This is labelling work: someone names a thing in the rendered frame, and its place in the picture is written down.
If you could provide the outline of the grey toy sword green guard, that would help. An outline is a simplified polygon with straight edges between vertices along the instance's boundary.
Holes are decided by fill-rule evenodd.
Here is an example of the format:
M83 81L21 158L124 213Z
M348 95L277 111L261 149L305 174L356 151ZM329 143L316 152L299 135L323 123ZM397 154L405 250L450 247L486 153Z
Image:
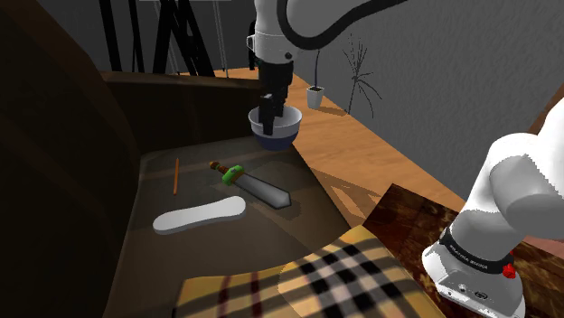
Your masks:
M246 173L241 165L226 167L210 162L210 168L222 174L221 181L225 185L235 185L273 209L284 209L292 204L287 191Z

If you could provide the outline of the white flat oblong remote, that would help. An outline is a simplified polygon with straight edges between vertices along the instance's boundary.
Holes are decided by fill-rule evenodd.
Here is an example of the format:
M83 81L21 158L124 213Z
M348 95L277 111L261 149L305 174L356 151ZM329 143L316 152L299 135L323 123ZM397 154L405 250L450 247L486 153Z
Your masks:
M168 211L154 220L153 229L159 235L170 235L217 221L236 220L245 214L245 209L244 199L230 196L196 207Z

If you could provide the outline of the dark brown sofa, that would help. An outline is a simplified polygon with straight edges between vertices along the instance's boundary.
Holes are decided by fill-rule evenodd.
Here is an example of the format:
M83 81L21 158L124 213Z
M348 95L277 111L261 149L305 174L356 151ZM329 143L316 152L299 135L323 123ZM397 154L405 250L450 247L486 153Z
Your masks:
M102 73L37 0L0 0L0 318L173 318L183 281L301 258L348 223L295 148L261 148L254 79ZM173 195L179 158L178 193ZM233 194L209 163L286 188L273 210L172 235Z

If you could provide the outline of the white and blue bowl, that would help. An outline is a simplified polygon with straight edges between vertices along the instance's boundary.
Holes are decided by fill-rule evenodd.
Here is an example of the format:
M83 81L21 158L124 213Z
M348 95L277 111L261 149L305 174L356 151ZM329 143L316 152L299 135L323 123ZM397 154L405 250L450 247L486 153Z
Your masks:
M269 151L283 151L288 149L296 139L302 120L302 113L298 108L284 106L283 116L275 117L273 134L263 133L263 125L259 123L259 108L253 108L248 114L251 130L259 144Z

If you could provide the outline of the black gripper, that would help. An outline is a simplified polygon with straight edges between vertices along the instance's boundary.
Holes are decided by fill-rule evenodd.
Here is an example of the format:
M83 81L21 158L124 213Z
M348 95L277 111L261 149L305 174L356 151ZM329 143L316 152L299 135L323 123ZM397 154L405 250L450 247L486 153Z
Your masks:
M258 80L267 93L260 98L258 105L258 121L263 125L264 135L272 136L275 116L284 116L284 105L288 87L293 80L293 71L292 61L276 64L258 59Z

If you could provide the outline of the yellow black plaid blanket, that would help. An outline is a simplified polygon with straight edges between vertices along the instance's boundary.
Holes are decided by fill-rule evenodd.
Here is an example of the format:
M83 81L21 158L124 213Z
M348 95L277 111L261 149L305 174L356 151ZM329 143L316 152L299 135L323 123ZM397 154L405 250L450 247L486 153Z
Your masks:
M184 281L173 318L446 318L365 227L287 264Z

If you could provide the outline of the black frame stand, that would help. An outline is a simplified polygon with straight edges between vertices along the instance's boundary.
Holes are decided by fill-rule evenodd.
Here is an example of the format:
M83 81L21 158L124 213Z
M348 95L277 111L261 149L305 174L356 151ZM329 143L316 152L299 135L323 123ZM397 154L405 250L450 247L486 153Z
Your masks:
M165 74L170 40L174 37L189 74L214 77L215 73L190 0L157 1L160 4L160 11L157 14L153 73ZM113 71L122 71L111 0L98 0L98 2L110 67Z

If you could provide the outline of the plant in white pot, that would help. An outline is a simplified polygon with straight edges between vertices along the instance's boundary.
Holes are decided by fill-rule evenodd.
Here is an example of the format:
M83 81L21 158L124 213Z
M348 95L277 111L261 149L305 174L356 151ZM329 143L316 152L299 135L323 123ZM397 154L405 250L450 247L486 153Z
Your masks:
M307 105L311 109L320 108L324 96L324 88L320 87L318 82L318 65L320 52L321 51L318 50L315 56L314 84L306 91Z

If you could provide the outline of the bare dark twig plant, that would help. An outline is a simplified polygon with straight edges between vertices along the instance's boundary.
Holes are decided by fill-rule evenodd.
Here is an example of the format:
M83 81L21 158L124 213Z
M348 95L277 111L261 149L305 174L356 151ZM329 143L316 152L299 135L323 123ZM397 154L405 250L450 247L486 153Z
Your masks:
M349 97L346 113L351 115L353 109L353 102L356 92L359 92L369 104L371 117L374 117L374 106L371 102L371 96L368 91L373 93L379 100L382 100L381 93L372 86L366 79L373 74L372 71L362 72L362 65L366 60L368 48L362 43L360 37L355 37L350 33L347 37L347 42L350 45L349 51L343 51L346 61L351 68L351 81L352 90Z

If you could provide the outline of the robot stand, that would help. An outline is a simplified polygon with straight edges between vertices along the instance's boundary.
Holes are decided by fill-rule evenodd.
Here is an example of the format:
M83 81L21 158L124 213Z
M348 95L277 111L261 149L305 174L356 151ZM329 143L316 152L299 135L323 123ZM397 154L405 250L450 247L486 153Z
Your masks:
M363 226L408 270L446 318L482 318L440 296L421 262L423 250L455 216L454 210L392 184ZM525 318L564 318L564 259L525 241L513 255L522 279Z

